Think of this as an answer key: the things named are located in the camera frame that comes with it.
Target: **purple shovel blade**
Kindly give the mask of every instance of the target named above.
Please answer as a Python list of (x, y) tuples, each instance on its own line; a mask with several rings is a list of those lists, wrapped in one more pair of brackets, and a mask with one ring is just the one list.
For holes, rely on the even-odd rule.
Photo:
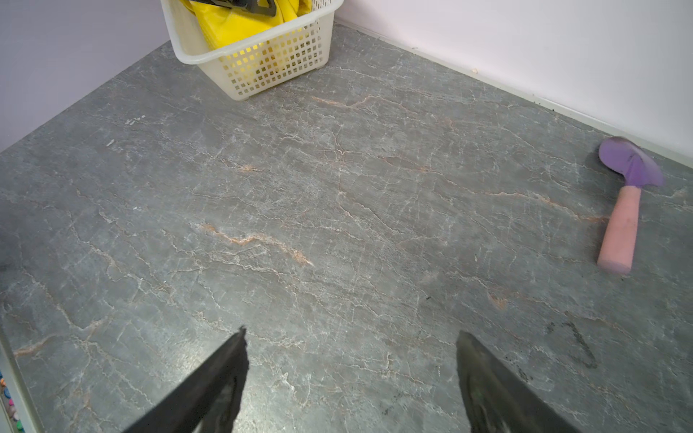
[(645, 185), (662, 186), (664, 176), (657, 163), (632, 141), (613, 136), (599, 145), (599, 159), (605, 166), (626, 178), (626, 185), (642, 188)]

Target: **wall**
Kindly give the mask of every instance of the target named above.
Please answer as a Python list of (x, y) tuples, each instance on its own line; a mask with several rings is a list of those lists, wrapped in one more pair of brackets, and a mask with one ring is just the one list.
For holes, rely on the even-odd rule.
[(0, 150), (168, 40), (159, 0), (5, 0), (0, 35)]
[(691, 0), (345, 0), (337, 17), (693, 161)]

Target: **floor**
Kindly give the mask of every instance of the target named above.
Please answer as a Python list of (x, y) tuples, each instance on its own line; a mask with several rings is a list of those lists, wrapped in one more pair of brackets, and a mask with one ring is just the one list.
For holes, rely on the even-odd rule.
[(239, 432), (468, 431), (461, 329), (585, 432), (693, 430), (693, 170), (655, 156), (605, 274), (604, 133), (333, 39), (244, 103), (164, 45), (0, 154), (0, 324), (46, 431), (121, 431), (241, 325)]

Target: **plastic basket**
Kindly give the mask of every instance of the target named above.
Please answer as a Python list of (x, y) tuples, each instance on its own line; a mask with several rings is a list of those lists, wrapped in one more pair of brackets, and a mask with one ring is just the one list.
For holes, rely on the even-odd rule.
[(335, 10), (343, 1), (313, 0), (312, 12), (213, 51), (179, 0), (161, 0), (161, 6), (178, 60), (198, 65), (227, 95), (243, 100), (324, 66)]

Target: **yellow cloth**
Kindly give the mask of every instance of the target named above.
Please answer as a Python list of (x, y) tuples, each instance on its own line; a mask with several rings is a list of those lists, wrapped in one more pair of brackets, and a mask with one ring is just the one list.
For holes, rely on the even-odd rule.
[(198, 18), (207, 45), (213, 50), (305, 15), (313, 7), (311, 0), (275, 0), (277, 14), (268, 17), (237, 8), (229, 9), (189, 0), (180, 1)]

